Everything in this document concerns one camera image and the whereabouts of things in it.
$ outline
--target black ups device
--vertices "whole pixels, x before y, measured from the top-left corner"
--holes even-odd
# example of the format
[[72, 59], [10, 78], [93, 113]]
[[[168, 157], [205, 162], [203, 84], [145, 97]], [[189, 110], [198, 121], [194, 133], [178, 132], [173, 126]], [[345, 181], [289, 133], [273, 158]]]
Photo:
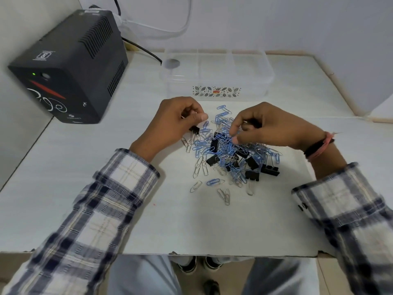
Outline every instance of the black ups device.
[[113, 14], [76, 10], [8, 68], [64, 123], [99, 123], [128, 64]]

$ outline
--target white cable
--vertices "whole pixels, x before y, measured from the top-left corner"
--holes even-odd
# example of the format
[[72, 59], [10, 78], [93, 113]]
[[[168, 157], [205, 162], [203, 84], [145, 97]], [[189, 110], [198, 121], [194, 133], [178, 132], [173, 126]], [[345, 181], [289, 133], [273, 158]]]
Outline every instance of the white cable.
[[181, 34], [185, 30], [187, 30], [187, 28], [188, 28], [188, 26], [190, 24], [190, 17], [191, 17], [191, 12], [192, 12], [192, 6], [193, 6], [193, 0], [188, 0], [187, 20], [186, 20], [186, 22], [185, 22], [183, 27], [181, 27], [179, 30], [175, 30], [175, 31], [160, 29], [160, 28], [156, 28], [156, 27], [153, 27], [153, 26], [142, 24], [142, 23], [139, 23], [139, 22], [136, 22], [136, 21], [132, 21], [132, 20], [129, 20], [129, 19], [124, 19], [124, 18], [120, 17], [118, 14], [115, 14], [115, 13], [113, 13], [113, 15], [115, 16], [115, 19], [117, 20], [116, 22], [118, 22], [119, 19], [121, 19], [121, 23], [122, 24], [131, 23], [131, 24], [139, 25], [139, 26], [142, 26], [142, 27], [145, 27], [145, 28], [149, 28], [149, 29], [158, 30], [158, 31], [165, 32], [165, 33]]

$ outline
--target red stripe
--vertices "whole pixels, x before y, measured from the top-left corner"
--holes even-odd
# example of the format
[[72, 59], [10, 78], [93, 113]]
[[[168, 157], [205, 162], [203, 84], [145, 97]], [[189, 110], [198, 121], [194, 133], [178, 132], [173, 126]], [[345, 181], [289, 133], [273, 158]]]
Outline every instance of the red stripe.
[[57, 96], [57, 97], [60, 97], [62, 99], [66, 99], [65, 97], [61, 96], [59, 93], [53, 91], [52, 89], [49, 89], [49, 88], [45, 87], [44, 85], [41, 85], [41, 84], [39, 84], [39, 83], [37, 83], [35, 81], [32, 81], [32, 80], [29, 80], [29, 81], [32, 82], [33, 84], [35, 84], [38, 88], [43, 89], [45, 92], [48, 92], [48, 93], [52, 94], [53, 96]]

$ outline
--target pile of paper clips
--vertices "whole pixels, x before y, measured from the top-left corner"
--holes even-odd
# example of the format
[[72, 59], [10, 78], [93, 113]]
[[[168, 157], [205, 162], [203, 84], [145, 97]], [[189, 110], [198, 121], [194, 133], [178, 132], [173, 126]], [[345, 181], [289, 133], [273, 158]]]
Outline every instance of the pile of paper clips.
[[[197, 178], [202, 168], [205, 176], [209, 175], [207, 164], [213, 167], [222, 176], [228, 176], [229, 184], [235, 184], [242, 188], [248, 183], [247, 194], [254, 195], [255, 181], [259, 181], [259, 172], [277, 176], [279, 174], [278, 167], [274, 166], [273, 159], [276, 164], [280, 163], [280, 152], [266, 147], [266, 145], [253, 143], [246, 145], [235, 145], [232, 143], [232, 137], [229, 135], [229, 129], [233, 122], [233, 118], [228, 117], [232, 112], [221, 105], [217, 108], [223, 112], [216, 115], [215, 120], [211, 123], [215, 124], [217, 129], [208, 128], [209, 121], [206, 121], [203, 128], [191, 128], [191, 137], [187, 141], [184, 137], [182, 142], [186, 147], [186, 152], [195, 151], [195, 164], [193, 178]], [[206, 185], [213, 186], [224, 183], [223, 179], [209, 180]], [[198, 181], [191, 189], [194, 192], [202, 185]], [[225, 205], [230, 204], [229, 189], [223, 191], [218, 189], [220, 197], [224, 200]]]

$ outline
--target clear plastic box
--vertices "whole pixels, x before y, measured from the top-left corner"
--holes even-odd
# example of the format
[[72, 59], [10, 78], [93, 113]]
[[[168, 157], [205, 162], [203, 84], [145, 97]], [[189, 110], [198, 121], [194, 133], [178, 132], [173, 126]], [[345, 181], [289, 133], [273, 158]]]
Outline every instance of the clear plastic box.
[[274, 72], [264, 51], [165, 49], [160, 78], [167, 96], [197, 100], [254, 101], [265, 95]]

